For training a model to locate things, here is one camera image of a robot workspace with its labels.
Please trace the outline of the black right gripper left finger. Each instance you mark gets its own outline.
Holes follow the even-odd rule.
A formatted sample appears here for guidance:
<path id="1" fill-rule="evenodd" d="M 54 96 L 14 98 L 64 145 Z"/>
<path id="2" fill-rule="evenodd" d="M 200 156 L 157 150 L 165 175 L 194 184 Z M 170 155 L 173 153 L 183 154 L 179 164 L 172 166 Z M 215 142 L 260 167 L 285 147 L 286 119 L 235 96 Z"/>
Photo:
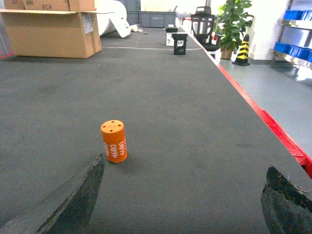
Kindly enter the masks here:
<path id="1" fill-rule="evenodd" d="M 102 155 L 24 214 L 3 225 L 2 234 L 83 234 L 104 173 Z"/>

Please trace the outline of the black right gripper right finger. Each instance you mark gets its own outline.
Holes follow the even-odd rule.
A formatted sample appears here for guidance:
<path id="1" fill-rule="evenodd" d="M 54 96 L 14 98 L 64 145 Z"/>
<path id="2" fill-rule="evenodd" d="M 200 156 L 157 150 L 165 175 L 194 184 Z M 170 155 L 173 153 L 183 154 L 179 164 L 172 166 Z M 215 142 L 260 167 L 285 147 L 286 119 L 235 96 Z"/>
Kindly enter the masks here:
<path id="1" fill-rule="evenodd" d="M 266 174 L 261 208 L 272 234 L 310 234 L 312 232 L 312 181 L 291 180 L 274 166 Z"/>

